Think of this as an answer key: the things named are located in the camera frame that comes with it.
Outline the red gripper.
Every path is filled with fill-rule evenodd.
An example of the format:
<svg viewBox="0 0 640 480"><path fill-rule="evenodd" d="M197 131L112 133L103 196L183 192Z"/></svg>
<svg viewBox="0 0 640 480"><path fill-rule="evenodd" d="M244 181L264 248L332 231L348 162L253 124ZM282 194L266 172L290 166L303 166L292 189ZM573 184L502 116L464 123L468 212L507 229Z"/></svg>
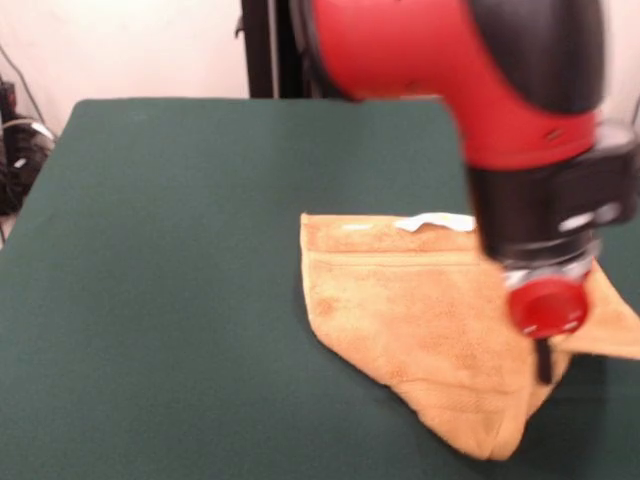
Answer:
<svg viewBox="0 0 640 480"><path fill-rule="evenodd" d="M531 280L508 294L507 305L515 328L536 340L538 382L552 384L552 353L546 338L573 333L585 323L589 301L584 283L560 276Z"/></svg>

